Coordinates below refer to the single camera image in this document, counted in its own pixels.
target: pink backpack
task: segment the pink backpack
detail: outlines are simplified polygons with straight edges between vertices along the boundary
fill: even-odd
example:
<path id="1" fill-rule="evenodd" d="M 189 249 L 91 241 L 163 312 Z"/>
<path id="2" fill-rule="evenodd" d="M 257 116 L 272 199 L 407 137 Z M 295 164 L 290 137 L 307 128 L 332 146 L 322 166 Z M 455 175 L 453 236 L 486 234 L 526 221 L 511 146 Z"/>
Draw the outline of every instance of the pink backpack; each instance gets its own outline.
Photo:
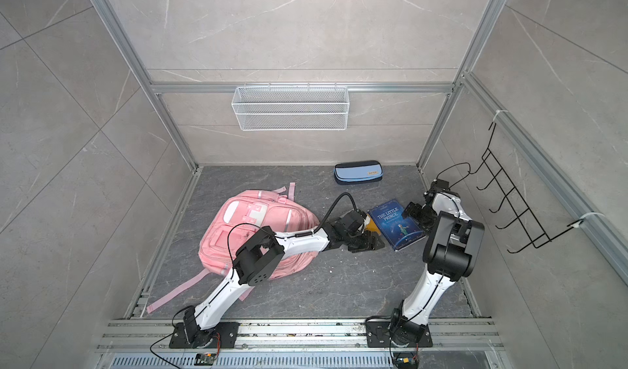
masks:
<path id="1" fill-rule="evenodd" d="M 246 222 L 260 227 L 270 226 L 274 232 L 296 232 L 317 226 L 318 218 L 316 215 L 294 202 L 294 183 L 290 183 L 288 196 L 280 194 L 285 191 L 285 186 L 274 191 L 249 190 L 227 200 L 200 241 L 199 257 L 205 269 L 150 304 L 146 310 L 149 313 L 157 310 L 166 302 L 198 283 L 210 272 L 226 275 L 231 268 L 231 257 L 227 250 L 227 235 L 238 224 Z M 238 226 L 231 232 L 229 247 L 233 258 L 235 258 L 237 250 L 255 232 L 257 229 L 251 225 Z M 270 279 L 301 271 L 317 254 L 318 252 L 308 252 L 283 259 Z M 250 291 L 249 289 L 248 292 L 241 295 L 240 299 L 245 299 Z"/>

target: mesh basket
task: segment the mesh basket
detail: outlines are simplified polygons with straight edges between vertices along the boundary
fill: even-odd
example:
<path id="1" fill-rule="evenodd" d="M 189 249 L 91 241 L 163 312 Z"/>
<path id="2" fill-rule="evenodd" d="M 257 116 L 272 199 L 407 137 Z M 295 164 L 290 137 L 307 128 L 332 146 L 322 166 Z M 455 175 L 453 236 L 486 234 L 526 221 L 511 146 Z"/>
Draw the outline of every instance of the mesh basket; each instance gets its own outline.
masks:
<path id="1" fill-rule="evenodd" d="M 347 87 L 243 86 L 232 107 L 242 130 L 347 129 Z"/>

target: gray marble floor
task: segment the gray marble floor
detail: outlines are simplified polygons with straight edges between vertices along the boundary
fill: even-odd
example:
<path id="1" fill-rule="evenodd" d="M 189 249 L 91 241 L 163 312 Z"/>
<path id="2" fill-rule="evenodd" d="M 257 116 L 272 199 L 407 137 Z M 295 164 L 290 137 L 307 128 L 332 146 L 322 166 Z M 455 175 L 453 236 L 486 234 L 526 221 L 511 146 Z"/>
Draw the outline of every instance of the gray marble floor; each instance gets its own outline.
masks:
<path id="1" fill-rule="evenodd" d="M 378 183 L 340 186 L 329 166 L 215 166 L 206 167 L 185 211 L 153 287 L 149 303 L 202 270 L 199 242 L 222 204 L 247 189 L 274 190 L 296 182 L 295 201 L 319 218 L 335 197 L 350 192 L 358 208 L 367 210 L 392 198 L 402 205 L 421 201 L 423 185 L 413 166 L 385 166 Z M 335 214 L 351 207 L 343 199 Z M 423 270 L 423 242 L 400 252 L 387 245 L 375 252 L 351 254 L 346 249 L 322 252 L 296 274 L 255 287 L 237 301 L 226 318 L 344 317 L 389 314 L 411 293 Z M 189 290 L 154 311 L 150 318 L 166 319 L 186 305 L 198 304 L 222 280 L 210 274 Z M 460 284 L 449 288 L 433 317 L 470 317 Z"/>

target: blue book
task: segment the blue book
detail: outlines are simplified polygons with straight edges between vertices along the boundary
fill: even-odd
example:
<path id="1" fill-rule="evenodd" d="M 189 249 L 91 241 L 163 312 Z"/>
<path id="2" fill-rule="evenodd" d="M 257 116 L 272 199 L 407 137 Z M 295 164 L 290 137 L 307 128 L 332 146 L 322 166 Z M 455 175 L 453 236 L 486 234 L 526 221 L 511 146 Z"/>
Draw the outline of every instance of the blue book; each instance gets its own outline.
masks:
<path id="1" fill-rule="evenodd" d="M 397 199 L 392 199 L 369 210 L 373 222 L 395 251 L 425 237 L 425 233 L 419 226 L 410 217 L 404 219 L 401 213 L 403 213 L 403 207 Z"/>

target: white zip tie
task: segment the white zip tie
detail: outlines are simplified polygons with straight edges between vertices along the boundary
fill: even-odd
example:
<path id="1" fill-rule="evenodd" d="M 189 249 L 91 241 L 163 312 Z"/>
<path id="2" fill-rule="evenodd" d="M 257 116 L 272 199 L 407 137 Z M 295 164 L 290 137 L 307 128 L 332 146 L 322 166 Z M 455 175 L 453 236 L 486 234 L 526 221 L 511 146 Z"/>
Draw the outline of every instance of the white zip tie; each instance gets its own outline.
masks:
<path id="1" fill-rule="evenodd" d="M 495 115 L 493 116 L 493 122 L 495 122 L 495 119 L 497 118 L 497 115 L 500 114 L 501 112 L 507 112 L 508 110 L 497 110 L 495 111 Z"/>
<path id="2" fill-rule="evenodd" d="M 585 218 L 587 216 L 591 216 L 591 215 L 600 215 L 600 216 L 606 217 L 606 215 L 604 215 L 602 213 L 599 213 L 599 212 L 588 212 L 588 213 L 584 214 L 583 216 L 579 217 L 576 222 L 573 222 L 572 224 L 569 224 L 568 226 L 571 226 L 573 228 L 579 228 L 580 224 L 585 221 Z"/>

